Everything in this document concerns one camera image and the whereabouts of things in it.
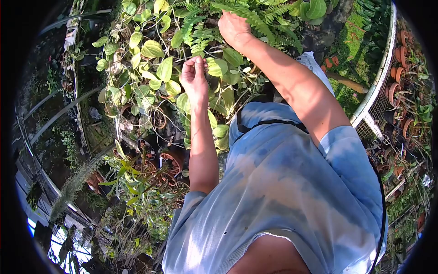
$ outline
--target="person's left arm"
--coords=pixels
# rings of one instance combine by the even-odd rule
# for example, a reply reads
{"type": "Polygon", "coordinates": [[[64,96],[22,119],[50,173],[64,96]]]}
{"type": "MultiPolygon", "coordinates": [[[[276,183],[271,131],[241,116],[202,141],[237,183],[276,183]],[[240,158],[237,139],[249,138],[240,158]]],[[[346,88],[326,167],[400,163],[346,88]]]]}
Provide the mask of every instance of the person's left arm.
{"type": "Polygon", "coordinates": [[[206,67],[205,60],[200,56],[187,60],[183,65],[180,82],[191,106],[190,191],[209,194],[219,183],[219,164],[207,113],[206,67]]]}

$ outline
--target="person's left hand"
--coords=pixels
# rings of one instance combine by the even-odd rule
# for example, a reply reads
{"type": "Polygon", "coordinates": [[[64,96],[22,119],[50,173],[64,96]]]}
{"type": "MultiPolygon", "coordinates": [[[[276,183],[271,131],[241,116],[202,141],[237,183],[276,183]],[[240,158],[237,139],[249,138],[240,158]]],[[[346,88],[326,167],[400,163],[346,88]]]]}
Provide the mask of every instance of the person's left hand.
{"type": "Polygon", "coordinates": [[[180,82],[189,97],[191,107],[207,107],[208,83],[205,79],[204,69],[208,65],[201,56],[195,56],[183,65],[180,82]]]}

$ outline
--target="tie-dye shirt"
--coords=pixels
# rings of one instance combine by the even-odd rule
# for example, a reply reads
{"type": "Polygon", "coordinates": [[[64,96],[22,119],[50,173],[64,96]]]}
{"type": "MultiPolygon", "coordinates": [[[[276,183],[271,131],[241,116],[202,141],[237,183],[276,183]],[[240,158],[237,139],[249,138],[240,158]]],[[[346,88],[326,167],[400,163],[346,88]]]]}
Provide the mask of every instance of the tie-dye shirt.
{"type": "MultiPolygon", "coordinates": [[[[300,122],[280,103],[252,102],[242,111],[248,128],[274,119],[300,122]]],[[[270,234],[290,240],[311,273],[367,273],[382,199],[354,128],[331,130],[319,147],[293,125],[260,125],[234,143],[241,134],[233,120],[221,182],[208,195],[189,192],[175,212],[164,272],[227,273],[257,237],[270,234]]]]}

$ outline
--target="person's right arm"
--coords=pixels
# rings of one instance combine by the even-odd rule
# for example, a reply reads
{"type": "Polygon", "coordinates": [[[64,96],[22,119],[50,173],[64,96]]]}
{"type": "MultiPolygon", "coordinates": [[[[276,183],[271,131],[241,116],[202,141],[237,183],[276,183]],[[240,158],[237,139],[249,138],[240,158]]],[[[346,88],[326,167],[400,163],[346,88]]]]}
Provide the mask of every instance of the person's right arm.
{"type": "Polygon", "coordinates": [[[265,73],[306,126],[316,146],[331,129],[351,125],[324,83],[307,67],[254,37],[246,19],[223,11],[219,30],[230,46],[265,73]]]}

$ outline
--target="wooden handle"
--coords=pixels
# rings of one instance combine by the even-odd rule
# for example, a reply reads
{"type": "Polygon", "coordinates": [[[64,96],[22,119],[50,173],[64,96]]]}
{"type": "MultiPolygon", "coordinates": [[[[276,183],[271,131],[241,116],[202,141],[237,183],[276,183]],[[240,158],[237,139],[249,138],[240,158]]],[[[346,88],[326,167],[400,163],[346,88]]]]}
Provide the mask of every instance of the wooden handle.
{"type": "Polygon", "coordinates": [[[362,84],[359,84],[358,82],[355,82],[353,80],[350,80],[348,78],[345,78],[344,76],[340,76],[337,73],[334,73],[334,72],[331,72],[331,71],[327,71],[325,73],[325,75],[327,75],[327,77],[335,79],[339,83],[344,84],[347,87],[349,87],[352,90],[357,91],[359,93],[367,93],[368,92],[368,87],[366,87],[366,86],[364,86],[362,84]]]}

